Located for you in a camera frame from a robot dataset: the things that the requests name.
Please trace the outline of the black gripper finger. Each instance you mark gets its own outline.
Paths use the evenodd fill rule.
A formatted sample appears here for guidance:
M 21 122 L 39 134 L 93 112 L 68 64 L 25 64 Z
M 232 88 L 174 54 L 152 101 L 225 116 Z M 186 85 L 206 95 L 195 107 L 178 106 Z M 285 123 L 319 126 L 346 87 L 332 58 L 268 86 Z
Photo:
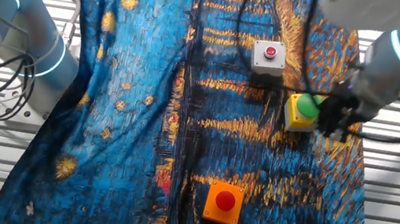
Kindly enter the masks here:
M 339 141 L 345 142 L 349 136 L 349 128 L 351 125 L 354 125 L 354 119 L 352 117 L 346 116 L 344 117 L 341 122 L 339 123 L 339 128 L 341 129 L 342 133 L 340 134 Z
M 325 127 L 324 136 L 331 140 L 339 140 L 340 128 L 337 124 L 328 124 Z

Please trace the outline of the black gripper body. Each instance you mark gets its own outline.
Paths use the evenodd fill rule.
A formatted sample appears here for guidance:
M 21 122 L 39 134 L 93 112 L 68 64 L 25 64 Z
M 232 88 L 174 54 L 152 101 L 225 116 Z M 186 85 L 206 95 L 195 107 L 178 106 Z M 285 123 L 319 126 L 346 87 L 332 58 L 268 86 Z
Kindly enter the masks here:
M 346 82 L 337 83 L 320 105 L 317 127 L 326 130 L 344 130 L 358 122 L 356 110 L 360 101 Z

